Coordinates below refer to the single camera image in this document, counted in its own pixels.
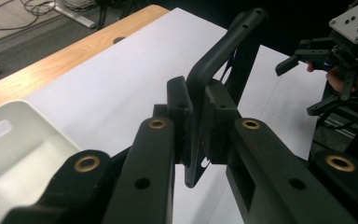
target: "white plastic bin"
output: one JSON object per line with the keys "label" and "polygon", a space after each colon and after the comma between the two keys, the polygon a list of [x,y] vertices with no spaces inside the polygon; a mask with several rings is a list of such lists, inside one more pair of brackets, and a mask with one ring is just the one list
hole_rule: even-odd
{"label": "white plastic bin", "polygon": [[18,205],[35,203],[63,163],[79,151],[32,106],[0,106],[0,221]]}

